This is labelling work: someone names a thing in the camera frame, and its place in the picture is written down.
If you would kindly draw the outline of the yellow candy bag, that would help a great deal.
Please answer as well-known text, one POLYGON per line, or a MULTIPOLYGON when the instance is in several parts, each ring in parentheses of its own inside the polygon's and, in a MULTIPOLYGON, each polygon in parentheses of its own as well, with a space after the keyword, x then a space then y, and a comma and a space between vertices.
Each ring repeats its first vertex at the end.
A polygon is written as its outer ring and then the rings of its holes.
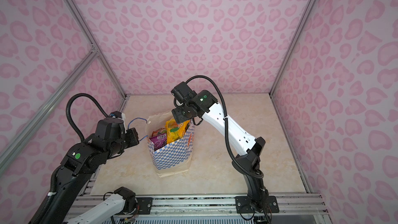
POLYGON ((185 121, 178 124, 174 118, 167 121, 165 124, 167 144, 182 139, 189 127, 189 123, 190 121, 185 121))

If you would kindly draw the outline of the red candy bag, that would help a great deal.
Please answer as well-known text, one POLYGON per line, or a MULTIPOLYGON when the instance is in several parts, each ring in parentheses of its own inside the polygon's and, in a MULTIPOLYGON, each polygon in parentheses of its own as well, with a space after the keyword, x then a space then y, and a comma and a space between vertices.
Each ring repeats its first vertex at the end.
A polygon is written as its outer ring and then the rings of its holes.
POLYGON ((159 136, 159 135, 165 134, 166 132, 167 132, 167 130, 166 130, 166 128, 165 128, 165 127, 163 127, 163 128, 159 128, 159 129, 157 129, 157 130, 155 130, 155 131, 153 131, 153 132, 152 132, 152 137, 155 137, 155 136, 159 136))

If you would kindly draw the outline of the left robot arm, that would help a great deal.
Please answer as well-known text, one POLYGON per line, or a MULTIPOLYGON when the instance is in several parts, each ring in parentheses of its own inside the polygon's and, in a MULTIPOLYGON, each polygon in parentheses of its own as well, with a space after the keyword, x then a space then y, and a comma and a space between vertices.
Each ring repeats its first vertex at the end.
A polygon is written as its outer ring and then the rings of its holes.
POLYGON ((71 117, 67 117, 67 120, 81 141, 68 150, 52 173, 49 192, 30 220, 31 224, 62 223, 81 189, 98 167, 140 142, 137 130, 127 129, 123 119, 114 115, 100 120, 95 132, 87 138, 71 117))

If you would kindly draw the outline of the purple grape candy bag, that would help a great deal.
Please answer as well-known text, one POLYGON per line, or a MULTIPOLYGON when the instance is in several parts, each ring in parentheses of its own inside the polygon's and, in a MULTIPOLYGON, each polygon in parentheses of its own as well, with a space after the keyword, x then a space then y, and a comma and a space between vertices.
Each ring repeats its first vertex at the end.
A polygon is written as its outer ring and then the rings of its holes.
POLYGON ((167 144, 167 134, 162 133, 150 138, 150 142, 153 144, 154 151, 159 150, 167 144))

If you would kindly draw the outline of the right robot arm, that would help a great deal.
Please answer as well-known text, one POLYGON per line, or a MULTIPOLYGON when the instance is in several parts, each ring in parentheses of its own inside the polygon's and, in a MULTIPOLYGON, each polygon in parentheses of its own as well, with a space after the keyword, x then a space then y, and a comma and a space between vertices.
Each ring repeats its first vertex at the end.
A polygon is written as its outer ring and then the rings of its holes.
POLYGON ((187 82, 175 86, 171 91, 175 105, 173 117, 177 123, 192 120, 195 125, 200 125, 205 121, 223 135, 232 166, 245 179, 250 207, 255 212, 265 213, 269 194, 263 182, 260 155, 266 141, 262 137, 255 138, 230 117, 220 89, 215 83, 213 86, 218 96, 208 90, 197 93, 187 82), (196 123, 195 118, 200 118, 200 122, 196 123))

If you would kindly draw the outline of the white paper bag blue handles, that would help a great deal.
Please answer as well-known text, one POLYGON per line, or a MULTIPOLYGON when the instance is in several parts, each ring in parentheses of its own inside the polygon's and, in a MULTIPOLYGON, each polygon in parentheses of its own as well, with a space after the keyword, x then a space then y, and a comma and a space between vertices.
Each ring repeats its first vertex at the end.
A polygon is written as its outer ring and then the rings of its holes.
POLYGON ((131 128, 138 120, 145 122, 145 134, 141 138, 141 141, 145 141, 148 146, 150 158, 158 177, 168 177, 184 173, 189 170, 191 164, 195 131, 193 121, 189 120, 189 127, 180 140, 166 144, 156 151, 154 151, 153 144, 150 142, 152 132, 165 127, 166 122, 172 118, 173 115, 171 112, 164 112, 147 118, 136 117, 127 125, 128 128, 131 128))

